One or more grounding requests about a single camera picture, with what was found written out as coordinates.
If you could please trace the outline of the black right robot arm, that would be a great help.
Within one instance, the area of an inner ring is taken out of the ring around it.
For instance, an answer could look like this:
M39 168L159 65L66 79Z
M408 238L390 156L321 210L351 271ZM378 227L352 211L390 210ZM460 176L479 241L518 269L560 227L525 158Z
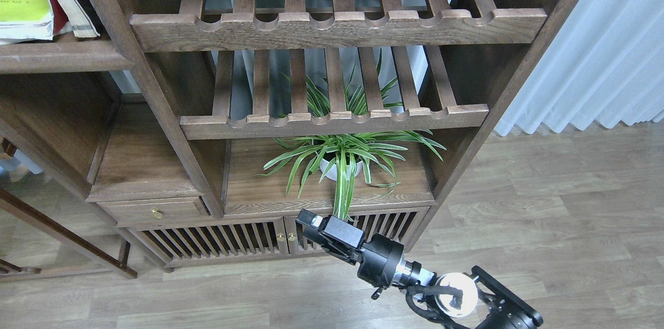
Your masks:
M395 286L405 293L410 309L427 321L445 328L460 328L455 320L466 317L483 301L489 309L479 328L536 328L543 317L482 268L471 274L452 272L438 276L416 261L407 261L404 246L375 234L364 241L364 232L336 216L322 217L302 209L296 221L304 237L317 242L330 255L351 265L357 276L375 287L376 300Z

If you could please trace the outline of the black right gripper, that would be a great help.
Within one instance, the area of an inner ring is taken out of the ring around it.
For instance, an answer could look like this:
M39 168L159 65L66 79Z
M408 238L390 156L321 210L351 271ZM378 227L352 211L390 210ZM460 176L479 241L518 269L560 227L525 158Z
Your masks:
M359 263L357 276L372 286L388 289L410 285L430 285L436 273L422 268L418 262L407 261L404 246L399 242L374 234L364 241L364 232L336 216L323 218L307 209L301 209L296 223L303 227L302 234L314 241L330 255L351 265Z

